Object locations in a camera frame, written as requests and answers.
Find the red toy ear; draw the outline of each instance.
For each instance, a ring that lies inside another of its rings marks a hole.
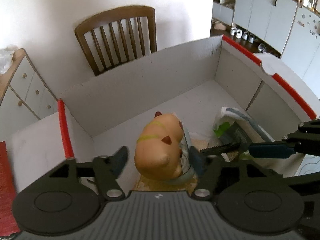
[[[171,138],[170,138],[169,135],[166,136],[166,137],[163,137],[161,141],[163,141],[167,145],[171,145],[171,143],[172,143]]]
[[[157,117],[159,115],[162,115],[162,113],[158,111],[158,112],[156,112],[155,117]]]
[[[179,125],[180,125],[181,130],[183,130],[182,122],[179,121]]]

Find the plush toy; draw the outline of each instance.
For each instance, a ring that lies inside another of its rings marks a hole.
[[[179,143],[183,134],[182,123],[175,115],[156,112],[137,140],[134,162],[140,174],[154,180],[180,176]]]

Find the chair backrest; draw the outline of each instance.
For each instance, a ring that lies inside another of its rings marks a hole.
[[[84,52],[85,57],[87,58],[87,60],[89,62],[90,67],[92,68],[92,71],[94,72],[94,74],[96,76],[109,70],[109,69],[112,69],[118,65],[121,65],[123,63],[129,62],[130,60],[134,60],[134,59],[138,58],[134,33],[132,30],[131,18],[133,18],[134,21],[136,21],[136,19],[137,19],[141,52],[142,52],[142,55],[145,56],[146,49],[145,49],[145,44],[144,44],[144,39],[143,39],[140,17],[147,17],[147,19],[148,19],[150,52],[151,53],[156,52],[156,50],[157,50],[157,47],[156,47],[156,15],[155,15],[155,9],[152,7],[149,7],[149,6],[142,6],[142,5],[124,6],[124,7],[118,7],[118,8],[112,9],[112,10],[100,12],[100,13],[84,20],[82,23],[80,23],[76,27],[75,35],[77,37],[77,40],[81,46],[82,51]],[[127,46],[123,26],[121,23],[121,20],[124,20],[124,19],[126,20],[127,28],[129,30],[129,36],[130,36],[134,59],[129,58],[128,46]],[[121,42],[122,42],[122,46],[124,49],[126,61],[123,61],[121,59],[119,45],[118,45],[116,35],[115,35],[114,29],[112,26],[113,22],[117,22],[119,36],[121,37]],[[115,64],[113,61],[110,46],[109,46],[107,36],[105,33],[105,29],[103,28],[104,25],[108,25],[108,27],[109,27],[111,40],[112,40],[115,54],[116,54],[116,57],[117,57],[117,60],[119,63]],[[107,62],[105,61],[105,59],[103,57],[103,52],[100,48],[96,33],[94,31],[94,29],[96,29],[96,28],[100,29],[101,38],[102,38],[102,41],[104,44],[104,48],[106,50],[106,54],[107,54],[108,59],[110,61],[110,66],[107,66],[107,64],[106,64]],[[98,68],[98,65],[93,57],[93,54],[90,50],[88,42],[84,36],[88,32],[91,32],[93,43],[94,43],[95,49],[97,50],[99,59],[102,63],[103,70],[100,70]]]

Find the bolt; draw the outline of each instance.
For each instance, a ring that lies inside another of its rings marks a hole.
[[[119,189],[110,189],[107,191],[108,197],[120,197],[122,195],[122,191]]]
[[[195,191],[195,195],[197,197],[207,197],[210,195],[210,191],[204,188],[200,188]]]

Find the cabinet door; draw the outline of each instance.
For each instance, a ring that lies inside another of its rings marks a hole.
[[[212,17],[216,18],[216,19],[219,19],[220,18],[220,13],[221,13],[221,5],[216,3],[216,2],[213,2],[213,5],[212,5]]]
[[[296,9],[297,2],[293,0],[274,0],[264,41],[280,53],[287,42]]]
[[[248,29],[252,9],[252,0],[236,0],[233,21],[241,27]]]
[[[44,93],[44,84],[35,73],[27,93],[26,104],[39,116],[41,98]]]
[[[41,98],[40,108],[39,108],[39,117],[41,119],[53,114],[57,111],[57,101],[50,94],[47,88],[44,88],[43,96]]]
[[[232,25],[232,16],[233,16],[232,9],[225,7],[225,6],[221,6],[220,21],[231,26]]]
[[[299,8],[281,61],[303,78],[320,44],[320,18],[307,8]]]
[[[302,80],[310,87],[315,95],[320,98],[320,46],[318,47],[309,68],[307,69]]]
[[[24,57],[10,82],[10,85],[22,100],[26,100],[28,87],[34,73],[35,71],[30,65],[28,59]]]
[[[264,40],[274,0],[253,0],[248,31]]]
[[[19,101],[11,88],[8,88],[0,106],[0,141],[38,121],[24,104],[18,105]]]

